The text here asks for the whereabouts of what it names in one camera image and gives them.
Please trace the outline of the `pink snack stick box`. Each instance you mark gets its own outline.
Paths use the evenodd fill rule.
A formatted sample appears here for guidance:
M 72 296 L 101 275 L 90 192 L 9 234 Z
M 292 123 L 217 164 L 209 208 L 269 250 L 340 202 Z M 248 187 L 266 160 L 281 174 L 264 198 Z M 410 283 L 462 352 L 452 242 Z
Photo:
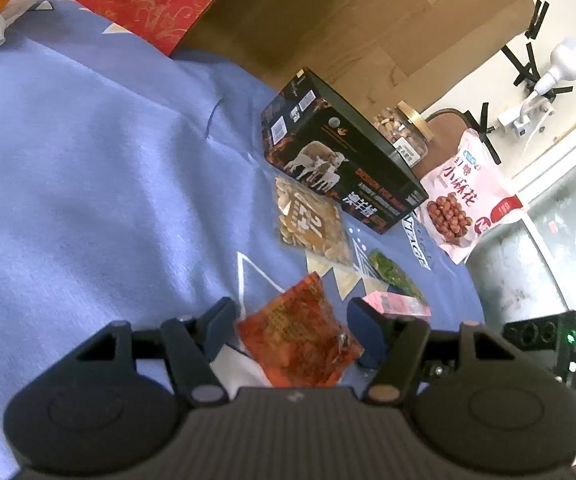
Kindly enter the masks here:
M 363 300 L 374 310 L 389 318 L 395 316 L 414 316 L 431 318 L 431 310 L 416 297 L 395 294 L 394 292 L 371 292 Z

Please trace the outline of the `red spicy snack packet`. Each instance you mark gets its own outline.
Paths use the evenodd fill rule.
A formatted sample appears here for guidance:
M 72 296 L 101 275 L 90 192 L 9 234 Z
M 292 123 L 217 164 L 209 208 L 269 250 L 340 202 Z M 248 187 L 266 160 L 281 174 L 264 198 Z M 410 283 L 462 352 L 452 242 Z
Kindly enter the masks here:
M 316 273 L 238 322 L 237 330 L 275 388 L 333 387 L 364 352 L 335 317 Z

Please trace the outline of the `green vegetable snack packet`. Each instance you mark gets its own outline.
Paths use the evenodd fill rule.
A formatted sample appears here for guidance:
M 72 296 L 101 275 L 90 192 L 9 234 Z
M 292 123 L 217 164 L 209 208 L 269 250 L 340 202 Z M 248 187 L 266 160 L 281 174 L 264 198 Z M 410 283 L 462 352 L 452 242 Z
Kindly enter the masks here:
M 414 281 L 391 259 L 378 249 L 373 250 L 369 262 L 379 277 L 395 287 L 402 295 L 416 298 L 421 304 L 428 304 L 422 291 Z

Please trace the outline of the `orange nut snack packet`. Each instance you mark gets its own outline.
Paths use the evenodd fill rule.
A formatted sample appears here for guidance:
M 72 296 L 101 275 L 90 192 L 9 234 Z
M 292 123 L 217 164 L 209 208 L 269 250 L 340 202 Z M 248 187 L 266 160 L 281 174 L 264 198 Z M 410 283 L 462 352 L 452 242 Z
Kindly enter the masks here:
M 275 178 L 282 241 L 335 263 L 350 266 L 351 249 L 337 206 L 295 180 Z

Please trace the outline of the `pink twisted snack bag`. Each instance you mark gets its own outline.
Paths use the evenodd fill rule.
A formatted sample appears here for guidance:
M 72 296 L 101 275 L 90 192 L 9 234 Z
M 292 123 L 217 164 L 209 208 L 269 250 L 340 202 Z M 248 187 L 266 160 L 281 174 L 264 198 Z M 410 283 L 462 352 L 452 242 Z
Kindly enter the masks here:
M 523 203 L 472 129 L 463 132 L 456 154 L 422 178 L 428 200 L 419 220 L 456 263 L 464 262 L 480 238 L 496 226 L 520 219 Z

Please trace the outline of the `blue patterned tablecloth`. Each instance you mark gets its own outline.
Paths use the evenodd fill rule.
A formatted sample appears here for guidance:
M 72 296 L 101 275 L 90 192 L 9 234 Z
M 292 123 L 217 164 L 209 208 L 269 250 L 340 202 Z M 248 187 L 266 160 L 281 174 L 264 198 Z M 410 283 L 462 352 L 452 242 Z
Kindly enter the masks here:
M 278 232 L 260 122 L 274 91 L 46 1 L 0 44 L 0 479 L 16 470 L 8 401 L 105 325 L 223 297 L 249 314 L 311 271 Z

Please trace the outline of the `glass nut jar gold lid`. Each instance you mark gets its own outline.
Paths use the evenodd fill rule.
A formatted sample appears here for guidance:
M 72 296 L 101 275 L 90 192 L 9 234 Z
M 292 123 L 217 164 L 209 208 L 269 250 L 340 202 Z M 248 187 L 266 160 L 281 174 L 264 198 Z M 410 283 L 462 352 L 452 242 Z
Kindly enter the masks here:
M 373 118 L 373 126 L 410 167 L 427 156 L 433 141 L 433 133 L 425 119 L 404 101 L 384 108 Z

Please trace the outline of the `brown chair back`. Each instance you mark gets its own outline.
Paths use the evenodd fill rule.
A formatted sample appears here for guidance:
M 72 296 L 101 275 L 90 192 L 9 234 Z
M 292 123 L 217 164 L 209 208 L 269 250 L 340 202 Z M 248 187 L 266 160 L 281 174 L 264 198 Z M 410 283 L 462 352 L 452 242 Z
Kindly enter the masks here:
M 455 108 L 438 110 L 426 118 L 433 134 L 427 155 L 414 168 L 414 175 L 422 178 L 430 170 L 452 158 L 458 150 L 463 133 L 471 127 L 468 116 Z

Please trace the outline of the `black sheep-print cardboard box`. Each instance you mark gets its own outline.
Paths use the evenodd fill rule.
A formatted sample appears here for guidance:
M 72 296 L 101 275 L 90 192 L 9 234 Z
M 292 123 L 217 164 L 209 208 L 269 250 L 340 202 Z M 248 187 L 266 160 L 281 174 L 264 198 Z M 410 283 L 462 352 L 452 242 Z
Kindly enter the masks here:
M 261 134 L 272 166 L 379 234 L 428 200 L 395 147 L 307 67 L 264 108 Z

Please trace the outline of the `white lamp bulb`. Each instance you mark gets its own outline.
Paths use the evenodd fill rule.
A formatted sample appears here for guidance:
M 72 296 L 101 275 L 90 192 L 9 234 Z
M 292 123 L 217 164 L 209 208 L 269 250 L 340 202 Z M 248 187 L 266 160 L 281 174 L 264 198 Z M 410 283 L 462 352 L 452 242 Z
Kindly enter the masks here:
M 576 39 L 567 38 L 553 48 L 550 54 L 550 67 L 536 82 L 533 92 L 544 96 L 561 81 L 576 80 Z

